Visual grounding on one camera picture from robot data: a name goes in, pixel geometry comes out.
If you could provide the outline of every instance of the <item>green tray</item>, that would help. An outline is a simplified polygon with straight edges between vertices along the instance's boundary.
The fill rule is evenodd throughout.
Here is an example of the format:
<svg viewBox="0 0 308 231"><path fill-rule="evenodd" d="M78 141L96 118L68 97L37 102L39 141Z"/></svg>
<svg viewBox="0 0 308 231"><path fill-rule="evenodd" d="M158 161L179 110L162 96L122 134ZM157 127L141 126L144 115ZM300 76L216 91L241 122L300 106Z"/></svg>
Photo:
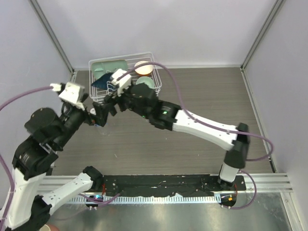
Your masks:
<svg viewBox="0 0 308 231"><path fill-rule="evenodd" d="M104 74L109 72L115 72L117 69L122 69L127 71L128 65L124 59L103 61L92 63L91 71L95 79L99 79Z"/></svg>

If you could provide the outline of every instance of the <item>cable connector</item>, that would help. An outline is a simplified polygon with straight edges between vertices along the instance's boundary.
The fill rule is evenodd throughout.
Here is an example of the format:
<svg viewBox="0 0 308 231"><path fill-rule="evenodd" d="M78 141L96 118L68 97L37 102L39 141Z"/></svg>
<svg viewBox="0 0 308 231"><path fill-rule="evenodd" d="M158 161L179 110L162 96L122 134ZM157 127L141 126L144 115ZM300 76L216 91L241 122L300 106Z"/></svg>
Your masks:
<svg viewBox="0 0 308 231"><path fill-rule="evenodd" d="M123 93L124 89L127 89L131 85L131 75L127 74L120 80L118 80L122 75L127 71L122 69L117 69L116 72L110 77L111 84L117 87L117 95L120 96Z"/></svg>
<svg viewBox="0 0 308 231"><path fill-rule="evenodd" d="M52 91L55 91L55 92L61 91L61 88L62 88L62 85L59 83L51 83L50 86L53 87Z"/></svg>

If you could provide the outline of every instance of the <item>reflective metal floor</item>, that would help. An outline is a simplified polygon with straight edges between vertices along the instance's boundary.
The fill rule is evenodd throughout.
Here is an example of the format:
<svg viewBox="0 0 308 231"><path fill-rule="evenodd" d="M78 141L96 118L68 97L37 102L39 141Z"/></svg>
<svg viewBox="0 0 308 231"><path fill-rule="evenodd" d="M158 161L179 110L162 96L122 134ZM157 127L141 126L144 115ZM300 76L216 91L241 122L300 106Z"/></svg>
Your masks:
<svg viewBox="0 0 308 231"><path fill-rule="evenodd" d="M238 195L237 206L252 194ZM64 205L49 223L60 231L291 231L279 193L260 193L242 210L222 209L218 204L109 205L84 211L85 205Z"/></svg>

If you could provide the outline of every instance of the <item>dish rack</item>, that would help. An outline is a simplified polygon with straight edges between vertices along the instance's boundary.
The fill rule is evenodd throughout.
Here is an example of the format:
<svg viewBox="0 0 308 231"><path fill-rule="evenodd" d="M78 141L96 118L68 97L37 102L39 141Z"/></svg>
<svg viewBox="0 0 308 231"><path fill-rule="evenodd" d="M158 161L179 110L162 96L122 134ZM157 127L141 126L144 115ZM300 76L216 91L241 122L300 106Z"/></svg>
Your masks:
<svg viewBox="0 0 308 231"><path fill-rule="evenodd" d="M99 88L91 86L91 84L95 81L95 78L91 72L91 65L95 62L104 62L104 61L119 60L119 59L126 60L128 64L128 70L132 69L135 66L135 64L139 61L154 62L154 57L151 52L90 60L89 61L90 97L91 99L93 99L93 101L96 101L96 102L102 101L106 95L112 94L112 92L115 90L115 87L111 84L110 81L107 81L107 90L103 90L103 89L99 89ZM130 75L131 75L132 83L136 84L136 81L140 76L136 72L132 72ZM149 77L154 81L154 84L155 84L154 90L156 92L156 95L158 96L160 92L160 88L162 87L162 81L160 79L156 66L153 66L153 71L149 75Z"/></svg>

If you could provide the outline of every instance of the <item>purple cable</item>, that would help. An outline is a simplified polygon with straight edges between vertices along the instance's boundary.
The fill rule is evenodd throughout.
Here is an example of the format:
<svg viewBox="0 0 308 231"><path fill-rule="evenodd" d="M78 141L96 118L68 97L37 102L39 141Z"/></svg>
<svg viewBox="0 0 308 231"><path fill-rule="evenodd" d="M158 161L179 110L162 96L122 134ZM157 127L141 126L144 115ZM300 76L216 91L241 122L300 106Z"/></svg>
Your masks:
<svg viewBox="0 0 308 231"><path fill-rule="evenodd" d="M118 194L115 195L113 198L109 199L108 201L104 201L104 202L101 202L101 203L99 203L99 202L97 202L97 201L103 201L103 200L100 200L100 199L92 200L92 198L89 198L89 197L87 197L87 196L85 196L85 195L83 195L83 194L78 194L78 195L79 195L79 196L82 196L82 197L84 197L84 198L86 198L86 199L88 199L89 201L92 201L92 202L97 203L97 204L98 204L98 207L105 207L106 205L108 205L108 204L110 204L111 202L113 202L113 201L120 195L120 193L118 193ZM82 210L76 212L75 214L73 214L73 215L71 215L71 216L69 216L69 217L67 217L67 218L54 218L54 219L55 219L55 220L68 220L68 219L71 219L71 218L73 218L74 216L78 215L79 213L85 211L85 210L88 210L88 208L82 209Z"/></svg>
<svg viewBox="0 0 308 231"><path fill-rule="evenodd" d="M172 78L173 80L173 83L176 87L176 90L177 90L177 95L178 95L178 98L179 98L179 101L180 101L180 105L183 109L183 111L185 112L185 114L191 118L192 120L198 122L199 124L202 124L204 126L207 126L209 128L213 128L213 129L216 129L218 131L223 131L223 132L226 132L226 133L234 133L234 134L239 134L239 135L246 135L246 136L252 136L252 137L256 137L256 138L259 138L259 139L262 139L264 141L266 141L267 143L270 144L270 151L268 154L262 156L262 157L259 157L259 158L256 158L256 159L246 159L246 161L259 161L259 160L263 160L263 159L266 159L266 158L269 158L270 155L273 153L274 151L274 144L267 138L263 137L263 136L260 136L260 135L257 135L257 134L254 134L254 133L250 133L250 132L243 132L243 131L231 131L231 130L227 130L227 129L223 129L223 128L219 128L219 127L216 127L216 126L213 126L211 124L208 124L206 122L203 122L199 119L196 119L194 118L189 112L188 110L186 109L186 107L184 106L184 102L183 102L183 99L182 99L182 96L181 96L181 92L180 92L180 88L179 88L179 85L174 77L174 75L171 73L171 71L165 67L164 65L160 64L160 63L157 63L157 62L148 62L148 63L144 63L144 64L140 64L138 66L135 66L134 68L132 68L131 70L127 71L125 74L123 74L118 80L122 79L124 76L126 76L127 74L130 74L132 73L134 70L136 70L137 68L141 67L141 66L146 66L146 65L156 65L156 66L160 66L161 68L163 68L168 74L169 76Z"/></svg>
<svg viewBox="0 0 308 231"><path fill-rule="evenodd" d="M47 87L42 87L42 88L36 88L36 89L33 89L33 90L29 90L29 91L26 91L24 93L21 93L19 95L16 95L14 96L13 98L5 101L2 105L0 105L0 111L5 108L7 105L9 105L10 103L14 102L15 100L18 100L19 98L22 98L26 95L29 95L29 94L32 94L32 93L35 93L35 92L38 92L38 91L42 91L42 90L49 90L49 89L52 89L52 87L50 86L47 86ZM9 196L9 199L8 199L8 202L6 204L6 207L4 209L4 212L3 212L3 216L2 216L2 220L1 220L1 223L0 223L0 231L2 230L2 227L3 227L3 224L4 224L4 220L6 219L6 216L9 212L9 209L10 209L10 206L11 206L11 203L12 203L12 199L13 199L13 195L14 195L14 190L15 190L15 183L14 183L14 180L13 180L13 177L12 177L12 174L7 166L7 164L5 163L2 155L0 154L0 162L6 172L6 175L8 176L9 180L10 180L10 187L11 187L11 190L10 190L10 196Z"/></svg>
<svg viewBox="0 0 308 231"><path fill-rule="evenodd" d="M257 196L257 186L256 186L256 182L254 181L254 179L252 178L252 176L248 173L248 172L245 172L244 170L240 170L239 172L242 172L244 174L246 174L252 181L252 183L254 184L254 188L255 188L255 193L254 193L254 196L252 197L251 201L244 205L244 206L241 206L241 207L231 207L229 208L228 206L225 206L224 205L224 208L227 208L227 209L234 209L234 210L237 210L237 209L243 209L243 208L247 208L248 206L250 206L256 199L256 196Z"/></svg>

